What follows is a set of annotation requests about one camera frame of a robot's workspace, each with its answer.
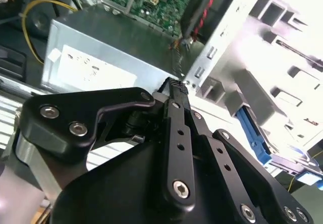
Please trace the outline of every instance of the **white sticker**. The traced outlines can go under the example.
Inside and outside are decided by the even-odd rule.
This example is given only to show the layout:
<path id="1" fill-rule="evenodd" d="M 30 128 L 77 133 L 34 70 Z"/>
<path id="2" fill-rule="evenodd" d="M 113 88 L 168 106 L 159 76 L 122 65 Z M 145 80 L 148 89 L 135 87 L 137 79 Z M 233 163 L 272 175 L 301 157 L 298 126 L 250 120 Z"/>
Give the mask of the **white sticker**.
<path id="1" fill-rule="evenodd" d="M 64 45 L 58 78 L 81 90 L 133 87 L 137 76 Z"/>
<path id="2" fill-rule="evenodd" d="M 47 58 L 49 59 L 49 60 L 51 60 L 53 63 L 55 63 L 56 61 L 57 61 L 57 59 L 59 59 L 60 58 L 60 56 L 61 56 L 61 51 L 60 50 L 58 50 L 57 48 L 54 48 L 51 52 L 50 52 L 50 54 L 48 54 L 48 56 L 47 56 Z"/>

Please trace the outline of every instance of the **black knurled tip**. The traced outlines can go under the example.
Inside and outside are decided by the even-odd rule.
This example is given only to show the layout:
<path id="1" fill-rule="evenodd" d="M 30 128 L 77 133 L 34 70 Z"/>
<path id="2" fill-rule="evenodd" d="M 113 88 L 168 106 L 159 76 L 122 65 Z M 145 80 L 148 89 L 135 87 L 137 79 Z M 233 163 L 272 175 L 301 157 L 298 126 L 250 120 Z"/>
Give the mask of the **black knurled tip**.
<path id="1" fill-rule="evenodd" d="M 172 79 L 170 77 L 165 79 L 165 81 L 163 82 L 163 84 L 159 88 L 158 92 L 161 93 L 165 89 L 168 82 L 170 85 L 179 88 L 182 93 L 188 95 L 188 89 L 187 89 L 186 85 L 182 81 Z"/>

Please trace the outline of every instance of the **silver screw head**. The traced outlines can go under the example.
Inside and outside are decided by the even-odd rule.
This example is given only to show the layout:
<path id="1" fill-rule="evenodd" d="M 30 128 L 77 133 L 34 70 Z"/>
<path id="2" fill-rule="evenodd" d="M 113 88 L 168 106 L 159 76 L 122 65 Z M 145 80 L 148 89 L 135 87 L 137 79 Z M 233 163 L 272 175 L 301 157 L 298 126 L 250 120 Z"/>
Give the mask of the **silver screw head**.
<path id="1" fill-rule="evenodd" d="M 250 223 L 255 223 L 256 222 L 256 216 L 254 215 L 253 211 L 249 208 L 249 206 L 242 204 L 240 209 L 241 209 L 241 212 L 242 212 L 243 216 Z"/>
<path id="2" fill-rule="evenodd" d="M 295 222 L 297 221 L 297 218 L 296 218 L 294 212 L 292 212 L 290 208 L 288 208 L 287 206 L 285 206 L 284 207 L 284 210 L 285 210 L 285 213 L 286 213 L 286 215 L 288 216 L 288 218 L 290 220 L 295 221 Z"/>
<path id="3" fill-rule="evenodd" d="M 187 186 L 182 181 L 179 181 L 179 180 L 174 181 L 173 188 L 175 190 L 175 193 L 179 197 L 181 197 L 183 199 L 186 199 L 188 197 L 189 190 L 188 190 Z"/>
<path id="4" fill-rule="evenodd" d="M 308 222 L 306 215 L 300 209 L 297 208 L 296 211 L 305 222 Z"/>
<path id="5" fill-rule="evenodd" d="M 74 122 L 70 124 L 70 132 L 75 136 L 83 137 L 87 133 L 87 128 L 82 123 Z"/>
<path id="6" fill-rule="evenodd" d="M 195 117 L 196 117 L 196 118 L 198 118 L 199 120 L 200 120 L 200 119 L 202 119 L 202 116 L 201 116 L 199 113 L 194 112 L 194 115 L 195 115 Z"/>
<path id="7" fill-rule="evenodd" d="M 142 92 L 140 95 L 141 95 L 141 97 L 143 97 L 144 99 L 146 99 L 146 100 L 150 100 L 150 97 L 149 97 L 146 93 Z"/>
<path id="8" fill-rule="evenodd" d="M 55 119 L 55 118 L 59 117 L 60 112 L 55 107 L 48 105 L 48 106 L 44 106 L 40 109 L 40 114 L 45 118 Z"/>
<path id="9" fill-rule="evenodd" d="M 222 135 L 225 137 L 225 138 L 227 138 L 227 139 L 229 139 L 230 138 L 230 136 L 229 136 L 229 134 L 228 133 L 226 133 L 226 132 L 221 132 L 222 133 Z"/>
<path id="10" fill-rule="evenodd" d="M 175 107 L 175 108 L 177 108 L 177 109 L 179 109 L 179 108 L 180 108 L 180 105 L 179 105 L 179 104 L 177 104 L 176 102 L 173 102 L 173 103 L 172 103 L 172 105 L 173 105 L 173 107 Z"/>

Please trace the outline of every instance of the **yellow wire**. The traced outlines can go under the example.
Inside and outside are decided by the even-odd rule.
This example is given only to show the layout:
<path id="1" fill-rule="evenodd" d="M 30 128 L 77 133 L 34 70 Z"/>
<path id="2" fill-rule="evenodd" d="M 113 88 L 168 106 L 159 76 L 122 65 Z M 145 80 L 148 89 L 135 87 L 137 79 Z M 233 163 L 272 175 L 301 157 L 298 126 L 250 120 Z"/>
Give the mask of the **yellow wire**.
<path id="1" fill-rule="evenodd" d="M 323 152 L 323 150 L 321 152 L 315 154 L 312 158 L 315 158 L 315 157 L 319 156 L 322 152 Z M 295 180 L 295 177 L 292 178 L 291 183 L 289 184 L 289 187 L 288 187 L 288 190 L 287 190 L 288 192 L 291 190 L 294 180 Z"/>
<path id="2" fill-rule="evenodd" d="M 22 14 L 22 31 L 24 33 L 25 39 L 27 41 L 27 44 L 32 52 L 32 54 L 35 56 L 35 58 L 41 63 L 44 64 L 41 60 L 40 57 L 37 56 L 37 53 L 35 52 L 35 50 L 32 47 L 31 41 L 29 39 L 28 36 L 28 32 L 27 32 L 27 27 L 26 27 L 26 18 L 27 18 L 27 14 L 28 12 L 36 5 L 38 4 L 42 4 L 42 3 L 52 3 L 52 4 L 56 4 L 62 7 L 65 7 L 66 9 L 69 9 L 73 12 L 77 11 L 77 9 L 73 8 L 72 6 L 69 6 L 68 4 L 65 4 L 63 2 L 60 1 L 56 1 L 56 0 L 34 0 L 32 2 L 30 2 L 27 6 L 26 9 L 24 10 L 23 14 Z"/>

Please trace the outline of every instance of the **blue plastic tab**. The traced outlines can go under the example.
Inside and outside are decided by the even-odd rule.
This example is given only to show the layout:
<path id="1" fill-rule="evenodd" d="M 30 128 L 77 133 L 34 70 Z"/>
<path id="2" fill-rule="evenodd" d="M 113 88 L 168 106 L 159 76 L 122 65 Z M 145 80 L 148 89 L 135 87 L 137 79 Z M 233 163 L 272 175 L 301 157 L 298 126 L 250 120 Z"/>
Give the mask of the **blue plastic tab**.
<path id="1" fill-rule="evenodd" d="M 306 185 L 313 185 L 318 181 L 321 181 L 322 178 L 320 176 L 317 176 L 309 171 L 305 171 L 301 173 L 299 176 L 296 176 L 295 179 L 297 181 L 300 181 Z"/>
<path id="2" fill-rule="evenodd" d="M 319 190 L 323 190 L 323 180 L 320 180 L 316 183 L 316 186 L 318 187 Z"/>
<path id="3" fill-rule="evenodd" d="M 255 152 L 258 160 L 263 165 L 267 165 L 268 163 L 270 163 L 272 161 L 272 157 L 270 157 L 270 155 L 266 153 L 265 148 L 263 147 L 263 144 L 265 144 L 265 140 L 261 135 L 257 134 L 244 109 L 241 108 L 240 110 L 238 110 L 236 116 L 240 121 L 243 131 L 247 136 L 248 142 L 252 150 Z"/>

